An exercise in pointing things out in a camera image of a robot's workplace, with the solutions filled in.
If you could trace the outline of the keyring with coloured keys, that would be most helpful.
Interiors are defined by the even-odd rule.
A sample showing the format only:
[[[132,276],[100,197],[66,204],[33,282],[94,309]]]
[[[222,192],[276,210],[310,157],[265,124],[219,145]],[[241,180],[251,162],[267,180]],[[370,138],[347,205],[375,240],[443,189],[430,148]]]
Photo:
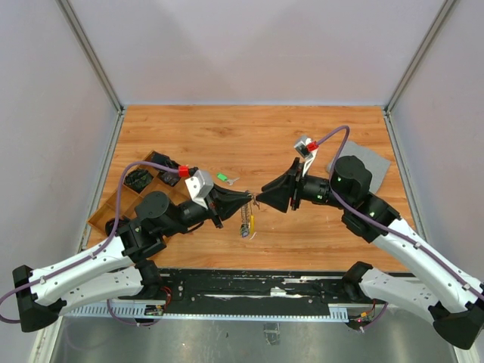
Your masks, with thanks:
[[[250,194],[250,201],[240,208],[241,224],[239,234],[242,238],[252,239],[256,235],[253,207],[255,207],[256,210],[260,210],[260,203],[256,200],[256,195],[254,193],[249,191],[248,193]]]

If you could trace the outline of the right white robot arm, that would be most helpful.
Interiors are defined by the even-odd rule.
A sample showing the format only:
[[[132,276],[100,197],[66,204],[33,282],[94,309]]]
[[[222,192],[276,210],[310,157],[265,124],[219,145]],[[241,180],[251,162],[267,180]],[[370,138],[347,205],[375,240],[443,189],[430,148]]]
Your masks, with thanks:
[[[396,209],[371,193],[371,179],[355,156],[337,159],[330,178],[303,175],[302,164],[294,160],[256,199],[283,213],[298,209],[303,200],[341,209],[349,231],[392,255],[420,281],[409,283],[357,262],[343,276],[345,298],[398,306],[429,322],[446,342],[470,349],[483,329],[483,283],[449,262]]]

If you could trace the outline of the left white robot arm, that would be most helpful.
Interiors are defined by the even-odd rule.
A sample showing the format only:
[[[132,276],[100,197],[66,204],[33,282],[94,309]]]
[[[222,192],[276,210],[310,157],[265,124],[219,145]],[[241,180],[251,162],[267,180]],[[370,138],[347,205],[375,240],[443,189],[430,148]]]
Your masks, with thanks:
[[[163,279],[151,257],[165,239],[187,234],[210,220],[217,228],[252,197],[248,192],[214,186],[206,205],[192,200],[174,204],[152,191],[135,207],[136,217],[113,229],[102,243],[45,268],[13,270],[20,329],[35,332],[80,307],[107,299],[154,299]]]

